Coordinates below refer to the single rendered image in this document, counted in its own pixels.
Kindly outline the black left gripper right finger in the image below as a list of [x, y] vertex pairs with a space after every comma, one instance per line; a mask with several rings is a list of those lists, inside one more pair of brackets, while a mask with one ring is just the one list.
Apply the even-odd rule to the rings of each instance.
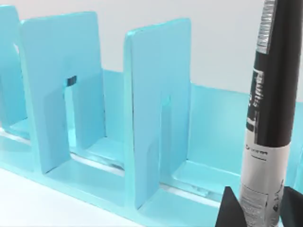
[[303, 227], [303, 194], [286, 186], [280, 217], [284, 227]]

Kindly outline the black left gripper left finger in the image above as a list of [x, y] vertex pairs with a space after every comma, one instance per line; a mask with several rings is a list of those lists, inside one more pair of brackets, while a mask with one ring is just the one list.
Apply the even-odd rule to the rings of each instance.
[[243, 210], [229, 186], [223, 191], [215, 227], [244, 227]]

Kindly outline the black and white book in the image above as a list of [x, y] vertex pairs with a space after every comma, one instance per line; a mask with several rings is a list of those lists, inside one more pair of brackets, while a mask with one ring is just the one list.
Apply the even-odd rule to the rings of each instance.
[[246, 118], [239, 203], [247, 227], [277, 227], [294, 123], [303, 0], [264, 0]]

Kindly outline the light blue rack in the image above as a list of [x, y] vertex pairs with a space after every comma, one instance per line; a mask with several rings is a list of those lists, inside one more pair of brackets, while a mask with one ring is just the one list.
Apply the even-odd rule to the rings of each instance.
[[[215, 227], [238, 202], [250, 92], [190, 80], [191, 21], [127, 32], [101, 66], [94, 11], [20, 21], [0, 5], [0, 168], [155, 227]], [[303, 194], [303, 102], [284, 187]]]

